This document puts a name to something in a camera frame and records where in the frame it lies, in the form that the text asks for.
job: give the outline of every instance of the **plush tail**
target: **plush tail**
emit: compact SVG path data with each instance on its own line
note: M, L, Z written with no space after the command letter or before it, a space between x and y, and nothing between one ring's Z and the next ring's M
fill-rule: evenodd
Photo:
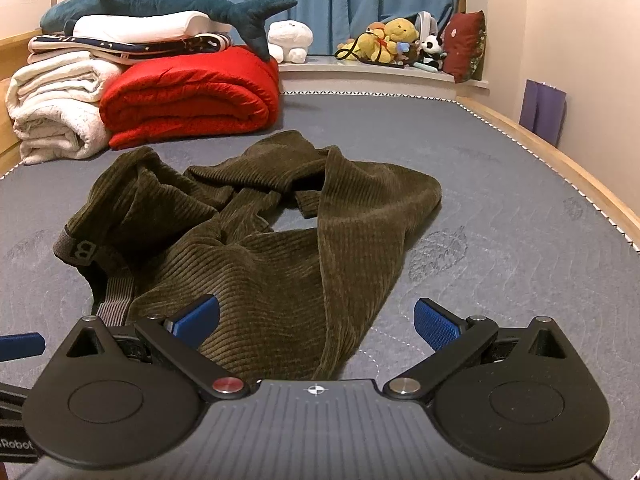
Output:
M270 60L265 21L298 4L297 0L249 0L233 4L228 11L229 24L233 25L248 47L262 60Z

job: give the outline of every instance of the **folded blanket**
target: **folded blanket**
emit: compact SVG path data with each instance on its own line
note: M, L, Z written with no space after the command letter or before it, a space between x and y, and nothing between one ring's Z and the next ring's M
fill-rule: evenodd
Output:
M95 57L119 64L133 65L147 59L157 59L159 57L220 52L230 47L231 43L231 37L222 33L205 33L184 40L139 44L44 34L35 36L29 41L31 55L27 62L31 64L73 50L86 50Z
M94 14L83 16L78 20L70 20L65 28L70 23L74 24L73 30L66 30L67 36L81 36L115 43L184 40L206 32L231 31L231 25L214 22L209 19L209 16L197 10L185 10L148 18Z
M120 74L121 67L89 52L61 54L19 69L9 83L6 108L15 119L22 107L50 99L97 102Z
M14 132L22 140L20 158L37 164L54 158L87 158L107 147L97 104L52 99L18 108Z
M440 193L433 177L352 162L296 131L184 174L145 147L99 177L54 252L129 322L214 294L220 325L200 351L234 375L325 380L358 348ZM266 219L293 200L318 227L273 232Z
M279 103L276 61L233 46L133 66L105 92L100 114L114 132L109 145L119 149L261 130L276 121Z

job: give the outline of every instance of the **triangular cutout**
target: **triangular cutout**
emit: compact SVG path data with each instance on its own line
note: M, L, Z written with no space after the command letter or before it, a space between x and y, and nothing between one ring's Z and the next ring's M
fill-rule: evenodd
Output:
M98 355L103 352L104 349L95 335L95 331L91 328L83 328L66 356L86 357L87 355Z
M531 345L529 353L555 359L564 359L566 357L551 330L540 330L538 332L538 336L533 345Z

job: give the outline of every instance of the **purple folder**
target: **purple folder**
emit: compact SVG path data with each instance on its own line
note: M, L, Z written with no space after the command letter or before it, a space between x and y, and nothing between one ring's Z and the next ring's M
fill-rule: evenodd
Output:
M565 92L527 79L520 112L520 126L545 139L549 144L557 146L565 108Z

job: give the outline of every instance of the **red button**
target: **red button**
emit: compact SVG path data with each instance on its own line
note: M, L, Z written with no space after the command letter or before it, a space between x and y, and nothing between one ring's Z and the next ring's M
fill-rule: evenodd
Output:
M236 394L244 388L244 383L237 377L220 377L211 386L221 394Z

